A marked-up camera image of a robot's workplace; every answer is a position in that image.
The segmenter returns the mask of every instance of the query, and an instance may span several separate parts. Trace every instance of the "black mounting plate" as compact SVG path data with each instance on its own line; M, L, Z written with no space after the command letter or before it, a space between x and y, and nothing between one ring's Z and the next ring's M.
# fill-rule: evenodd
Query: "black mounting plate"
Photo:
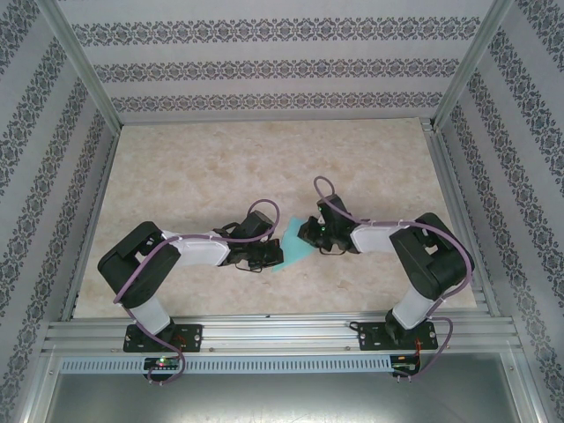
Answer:
M183 353L199 353L202 329L201 324L176 324L168 343ZM135 324L130 324L125 331L123 350L126 353L170 353L169 348L148 338Z
M417 340L421 350L436 350L439 347L434 325L423 322L410 330L397 345L386 333L385 322L351 322L352 330L358 332L361 351L415 350Z

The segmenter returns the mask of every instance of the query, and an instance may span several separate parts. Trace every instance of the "wall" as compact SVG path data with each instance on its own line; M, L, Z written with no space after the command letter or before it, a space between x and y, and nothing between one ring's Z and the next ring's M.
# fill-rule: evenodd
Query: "wall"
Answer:
M32 0L0 3L0 422L58 320L112 134Z
M564 421L564 2L517 0L442 135L497 301Z
M67 0L125 123L431 117L491 0Z

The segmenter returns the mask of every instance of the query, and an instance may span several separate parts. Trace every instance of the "beige stone surface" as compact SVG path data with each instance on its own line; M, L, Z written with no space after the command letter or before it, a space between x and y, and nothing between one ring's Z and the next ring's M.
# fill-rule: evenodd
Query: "beige stone surface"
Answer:
M126 126L117 148L75 317L125 315L96 270L100 258L144 220L202 233L242 221L258 198L292 217L315 214L312 181L330 178L354 215L414 219L444 199L417 119L216 122ZM270 206L259 209L274 216ZM387 310L408 287L395 254L313 254L260 274L233 266L173 270L157 295L170 315ZM467 288L445 307L475 307Z

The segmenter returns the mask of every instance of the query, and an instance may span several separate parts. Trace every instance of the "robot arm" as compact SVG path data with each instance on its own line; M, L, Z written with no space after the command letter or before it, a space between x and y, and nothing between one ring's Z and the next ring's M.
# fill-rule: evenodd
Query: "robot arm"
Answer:
M229 241L260 236L272 226L272 221L264 214L253 211L240 224L232 223L199 234L198 238L172 241L146 264L120 302L151 334L168 342L167 334L174 331L174 322L155 295L167 274L173 268L192 264L226 266L246 260L250 271L260 271L282 263L284 257L278 239ZM161 231L153 222L144 222L101 258L98 271L118 294L140 265L139 259L149 255L162 241L177 235Z
M347 212L342 200L332 194L326 200ZM314 247L330 251L337 245L354 254L370 251L396 252L411 286L404 298L386 315L386 332L398 344L420 323L439 298L466 275L466 265L458 250L441 236L415 226L386 227L359 224L331 209L323 200L317 203L321 218L310 217L298 236ZM455 236L433 213L415 220L450 237ZM474 262L470 258L471 268Z

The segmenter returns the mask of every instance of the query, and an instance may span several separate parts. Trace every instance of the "aluminum frame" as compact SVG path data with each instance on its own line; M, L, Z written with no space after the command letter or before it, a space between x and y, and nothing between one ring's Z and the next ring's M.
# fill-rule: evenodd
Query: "aluminum frame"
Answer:
M63 46L77 74L92 96L96 107L104 116L112 135L118 134L123 126L122 121L58 2L56 0L37 0L37 6Z
M456 105L458 97L460 97L476 66L478 66L480 58L486 51L487 45L494 37L503 18L505 18L511 4L513 4L511 0L493 0L482 24L478 28L476 36L472 40L458 69L456 69L455 76L452 78L452 81L450 81L449 87L445 94L443 94L439 107L433 116L434 127L436 129L442 128L444 123L449 119L450 112Z
M442 309L437 315L451 318L454 332L446 354L498 353L501 356L505 376L516 404L520 420L524 422L546 422L531 371L524 358L521 341L511 317L502 317L489 279L481 262L477 243L469 230L462 195L455 184L452 166L440 134L435 134L430 120L421 119L431 159L441 185L445 202L455 229L456 236L468 246L475 257L476 270L472 292L476 308ZM93 238L93 219L89 239ZM83 251L87 257L89 248ZM72 293L77 293L80 278L73 283ZM71 318L76 301L73 294L65 307L65 314ZM202 351L186 354L187 357L219 357L226 360L248 359L249 357L342 357L389 356L409 354L413 350L362 352L357 333L350 330L349 322L383 322L384 312L374 313L318 313L302 315L216 315L176 317L178 323L198 323L204 326ZM123 352L125 329L130 319L74 319L69 322L53 322L41 348L39 364L31 388L24 403L20 422L44 422L56 388L62 365L71 357L147 357L155 354L131 354ZM438 342L444 342L448 325L435 322Z
M61 314L61 320L68 322L72 318L74 309L77 305L78 292L80 286L82 285L82 278L85 275L86 264L88 263L88 257L90 256L90 249L94 242L94 233L96 231L96 226L98 225L98 219L100 218L100 213L102 210L102 204L104 202L104 197L106 196L106 189L109 184L109 176L111 175L112 168L114 167L115 153L117 152L117 146L119 145L119 137L122 134L122 130L119 129L116 133L118 137L117 142L114 142L112 150L109 153L108 165L104 171L102 184L100 186L100 195L96 199L96 205L94 206L93 215L91 223L86 229L85 246L80 252L80 257L78 259L77 271L74 274L74 279L70 283L70 289L68 294L68 300L63 305L63 313Z

